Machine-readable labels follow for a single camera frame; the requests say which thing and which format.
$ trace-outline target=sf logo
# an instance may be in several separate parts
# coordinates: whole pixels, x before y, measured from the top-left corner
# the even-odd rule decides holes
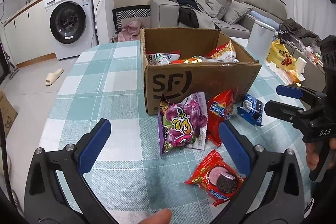
[[[188,88],[190,87],[191,80],[193,76],[191,71],[185,71],[185,75],[182,73],[174,73],[172,75],[154,75],[153,76],[153,83],[155,85],[158,85],[158,88],[153,88],[154,92],[171,92],[173,89],[176,90],[176,92],[172,95],[167,95],[167,99],[172,99],[181,96],[184,94]],[[153,95],[154,99],[160,99],[160,95]]]

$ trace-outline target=dark jacket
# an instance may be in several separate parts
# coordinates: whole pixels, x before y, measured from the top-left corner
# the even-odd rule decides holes
[[[312,44],[317,45],[317,43],[321,41],[317,34],[303,28],[292,18],[284,20],[283,23],[280,25],[280,30],[283,32],[288,31],[289,34],[301,40],[302,43],[306,46],[311,46]]]

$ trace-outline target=curtain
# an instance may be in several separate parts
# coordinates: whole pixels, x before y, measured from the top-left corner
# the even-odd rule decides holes
[[[336,35],[336,4],[330,0],[285,0],[287,18],[316,33],[321,39]]]

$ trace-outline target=white trash can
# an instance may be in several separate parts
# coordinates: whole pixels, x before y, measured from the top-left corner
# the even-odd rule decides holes
[[[271,48],[275,29],[255,20],[246,49],[260,62],[264,62]]]

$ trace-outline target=washing machine door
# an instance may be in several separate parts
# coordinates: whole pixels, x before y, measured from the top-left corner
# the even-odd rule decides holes
[[[76,42],[85,30],[86,16],[83,8],[74,2],[63,2],[52,12],[50,30],[63,44]]]

